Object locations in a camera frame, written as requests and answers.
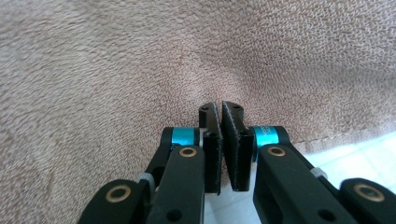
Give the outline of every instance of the round metal fastener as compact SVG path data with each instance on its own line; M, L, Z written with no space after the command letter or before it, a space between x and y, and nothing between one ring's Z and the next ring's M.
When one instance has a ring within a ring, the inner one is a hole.
M116 190L123 190L123 194L115 196L114 192L116 192ZM119 203L128 198L129 195L131 195L131 189L128 186L118 185L107 192L106 200L110 203Z
M362 198L369 201L380 203L385 200L385 196L381 191L365 184L357 184L353 187Z
M270 147L270 148L268 148L268 153L273 156L279 156L279 157L286 155L285 150L283 150L280 147Z
M197 154L197 150L193 147L184 147L178 152L178 154L182 157L193 157Z

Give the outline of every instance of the black mechanical arm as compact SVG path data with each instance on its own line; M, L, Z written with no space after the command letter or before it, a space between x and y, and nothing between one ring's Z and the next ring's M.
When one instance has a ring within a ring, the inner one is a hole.
M199 127L164 128L137 182L114 180L83 211L85 223L203 223L205 193L220 194L224 155L234 191L248 191L257 162L253 202L262 223L396 223L396 195L353 178L336 189L290 142L280 126L245 127L244 109L222 103L199 108Z

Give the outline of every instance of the white tile floor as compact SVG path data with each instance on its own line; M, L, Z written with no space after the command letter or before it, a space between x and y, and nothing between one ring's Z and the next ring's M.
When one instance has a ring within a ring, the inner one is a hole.
M396 133L305 157L326 172L337 188L344 179L362 177L396 193ZM255 176L252 170L249 192L233 192L228 186L219 197L206 196L204 223L260 223L252 200Z

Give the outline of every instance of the fabric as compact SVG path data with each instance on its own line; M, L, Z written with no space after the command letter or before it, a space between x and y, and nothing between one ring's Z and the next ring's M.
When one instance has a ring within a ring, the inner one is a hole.
M0 18L0 223L75 223L207 102L302 152L396 130L395 1L1 1Z

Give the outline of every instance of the towel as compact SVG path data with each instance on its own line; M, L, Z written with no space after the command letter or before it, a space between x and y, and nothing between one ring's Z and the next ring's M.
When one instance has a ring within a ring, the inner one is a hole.
M207 102L303 153L396 131L396 1L1 1L0 18L0 223L75 223Z

